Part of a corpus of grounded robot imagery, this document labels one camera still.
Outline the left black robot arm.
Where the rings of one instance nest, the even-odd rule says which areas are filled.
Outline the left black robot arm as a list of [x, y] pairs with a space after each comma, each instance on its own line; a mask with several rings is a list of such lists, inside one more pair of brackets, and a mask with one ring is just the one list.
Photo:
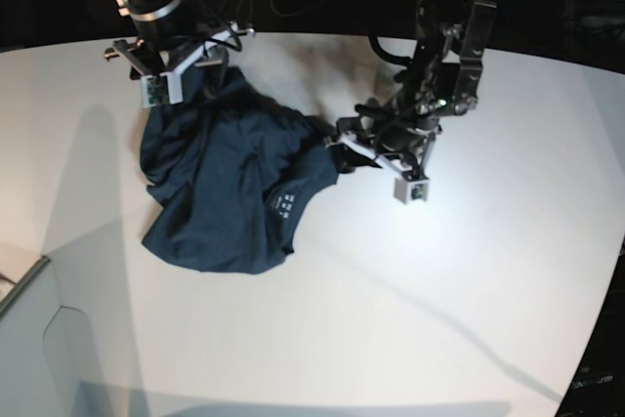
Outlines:
[[326, 145], [341, 174], [390, 165], [409, 183], [425, 179], [427, 160], [444, 117], [460, 117], [478, 104], [482, 59], [495, 23], [496, 0], [416, 0], [411, 55], [384, 49], [377, 29], [369, 45], [384, 63], [397, 65], [397, 91], [384, 104], [355, 106]]

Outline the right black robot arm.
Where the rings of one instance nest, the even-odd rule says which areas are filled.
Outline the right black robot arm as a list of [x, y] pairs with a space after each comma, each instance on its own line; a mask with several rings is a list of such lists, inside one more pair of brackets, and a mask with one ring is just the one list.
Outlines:
[[129, 63], [145, 107], [182, 104], [197, 92], [215, 98], [226, 79], [230, 53], [241, 51], [242, 37], [254, 32], [223, 19], [208, 0], [114, 1], [137, 37], [113, 41], [104, 58]]

